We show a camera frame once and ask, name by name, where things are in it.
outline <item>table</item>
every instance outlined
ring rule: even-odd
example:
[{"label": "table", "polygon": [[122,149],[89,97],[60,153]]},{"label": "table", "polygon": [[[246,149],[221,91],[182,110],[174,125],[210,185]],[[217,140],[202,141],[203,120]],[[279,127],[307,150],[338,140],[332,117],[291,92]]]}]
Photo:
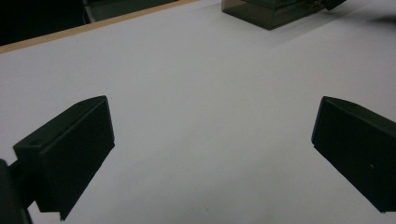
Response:
[{"label": "table", "polygon": [[65,223],[394,223],[310,137],[323,95],[396,120],[395,11],[349,0],[269,32],[202,0],[0,54],[0,158],[104,94],[116,147]]}]

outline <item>wooden table edge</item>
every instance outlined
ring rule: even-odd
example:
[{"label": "wooden table edge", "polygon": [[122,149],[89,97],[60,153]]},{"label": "wooden table edge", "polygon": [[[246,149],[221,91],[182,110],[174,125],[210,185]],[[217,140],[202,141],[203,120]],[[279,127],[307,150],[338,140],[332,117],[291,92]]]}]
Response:
[{"label": "wooden table edge", "polygon": [[8,44],[8,45],[4,45],[4,46],[0,46],[0,54],[1,53],[6,53],[6,52],[10,52],[12,50],[16,50],[16,49],[23,49],[23,48],[27,48],[27,47],[31,47],[34,45],[38,45],[38,44],[42,44],[42,43],[46,43],[52,40],[56,40],[56,39],[60,39],[66,36],[70,36],[70,35],[76,35],[76,34],[80,34],[86,31],[90,31],[93,29],[97,29],[103,26],[107,26],[110,24],[114,24],[120,21],[127,21],[136,17],[140,17],[140,16],[144,16],[153,12],[157,12],[157,11],[161,11],[164,9],[168,9],[171,7],[178,7],[178,6],[182,6],[188,3],[192,3],[192,2],[196,2],[198,0],[179,0],[176,1],[174,3],[169,3],[169,4],[165,4],[165,5],[161,5],[158,7],[151,7],[151,8],[147,8],[144,10],[140,10],[140,11],[136,11],[133,13],[129,13],[129,14],[125,14],[122,16],[118,16],[115,18],[111,18],[108,20],[104,20],[104,21],[98,21],[98,22],[94,22],[94,23],[90,23],[90,24],[86,24],[86,25],[82,25],[82,26],[78,26],[75,28],[71,28],[71,29],[67,29],[67,30],[63,30],[57,33],[53,33],[53,34],[49,34],[49,35],[42,35],[39,37],[35,37],[32,39],[27,39],[27,40],[23,40],[20,42],[16,42],[16,43],[12,43],[12,44]]}]

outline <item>white table surface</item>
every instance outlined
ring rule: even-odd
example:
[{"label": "white table surface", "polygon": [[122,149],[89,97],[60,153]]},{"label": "white table surface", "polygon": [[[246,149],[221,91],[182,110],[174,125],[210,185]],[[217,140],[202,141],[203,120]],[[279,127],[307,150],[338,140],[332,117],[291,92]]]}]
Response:
[{"label": "white table surface", "polygon": [[0,54],[0,158],[104,94],[116,146],[65,223],[393,224],[310,137],[323,95],[396,120],[395,15],[348,0],[269,32],[202,0]]}]

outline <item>dark plastic box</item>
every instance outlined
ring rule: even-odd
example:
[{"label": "dark plastic box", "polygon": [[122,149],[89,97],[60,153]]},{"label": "dark plastic box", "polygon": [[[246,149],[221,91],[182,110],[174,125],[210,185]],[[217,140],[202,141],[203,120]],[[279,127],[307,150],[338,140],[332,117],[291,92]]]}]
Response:
[{"label": "dark plastic box", "polygon": [[321,0],[222,0],[223,12],[264,29],[296,21],[323,9]]}]

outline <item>translucent box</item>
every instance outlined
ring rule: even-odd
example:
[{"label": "translucent box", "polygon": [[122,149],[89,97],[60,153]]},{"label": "translucent box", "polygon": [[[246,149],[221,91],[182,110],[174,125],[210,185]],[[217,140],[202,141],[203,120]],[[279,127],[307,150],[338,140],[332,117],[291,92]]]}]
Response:
[{"label": "translucent box", "polygon": [[322,0],[221,0],[223,12],[272,30],[323,9]]}]

